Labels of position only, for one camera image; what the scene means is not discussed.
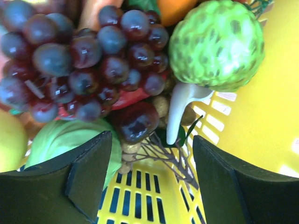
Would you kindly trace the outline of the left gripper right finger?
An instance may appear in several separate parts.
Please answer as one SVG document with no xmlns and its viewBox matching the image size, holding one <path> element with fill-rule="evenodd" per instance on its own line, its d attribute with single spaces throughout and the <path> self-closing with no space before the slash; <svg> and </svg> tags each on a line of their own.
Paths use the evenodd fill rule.
<svg viewBox="0 0 299 224">
<path fill-rule="evenodd" d="M 197 135 L 199 188 L 208 224 L 297 224 L 299 180 L 252 165 Z"/>
</svg>

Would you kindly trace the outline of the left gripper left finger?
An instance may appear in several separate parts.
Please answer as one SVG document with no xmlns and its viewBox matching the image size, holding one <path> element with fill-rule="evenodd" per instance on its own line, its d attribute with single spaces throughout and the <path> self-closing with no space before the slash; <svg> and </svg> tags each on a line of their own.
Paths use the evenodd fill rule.
<svg viewBox="0 0 299 224">
<path fill-rule="evenodd" d="M 112 134 L 104 131 L 24 171 L 1 173 L 1 223 L 94 223 L 111 149 Z"/>
</svg>

